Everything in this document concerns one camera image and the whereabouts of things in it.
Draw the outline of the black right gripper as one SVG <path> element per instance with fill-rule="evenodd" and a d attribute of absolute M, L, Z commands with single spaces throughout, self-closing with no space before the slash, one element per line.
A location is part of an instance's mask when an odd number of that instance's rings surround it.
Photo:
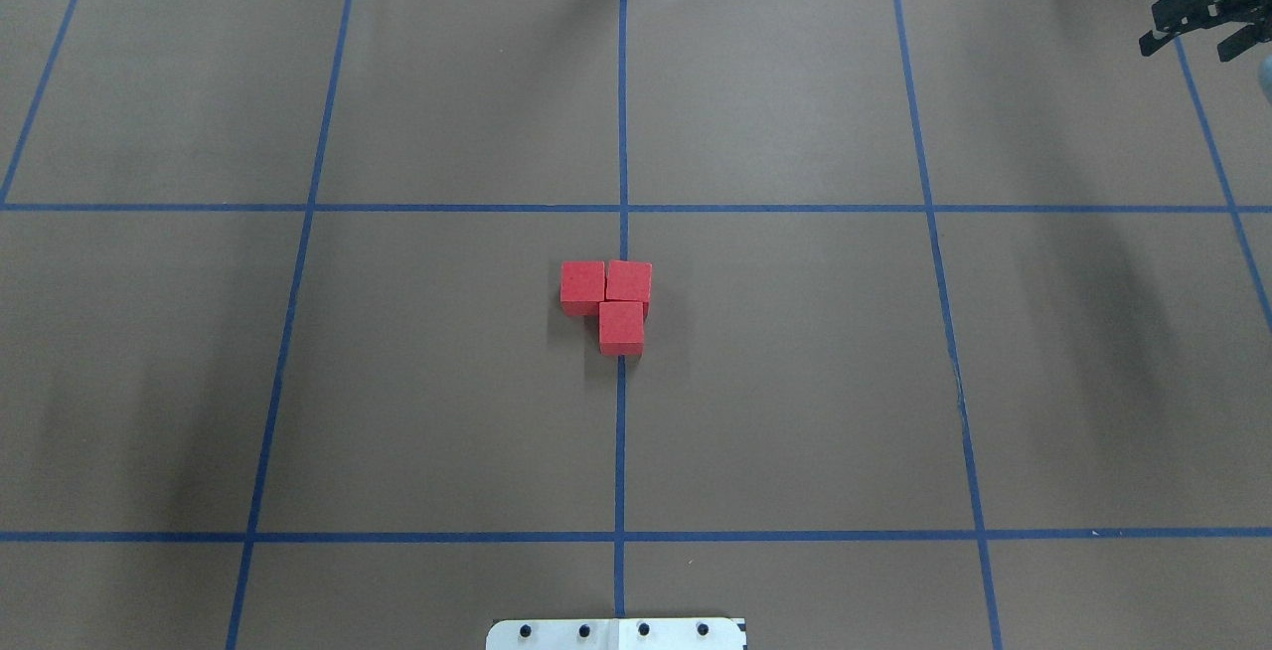
<path fill-rule="evenodd" d="M 1159 0 L 1151 6 L 1154 29 L 1138 39 L 1142 57 L 1150 57 L 1178 36 L 1241 22 L 1216 45 L 1219 61 L 1227 64 L 1255 45 L 1271 42 L 1271 0 Z"/>

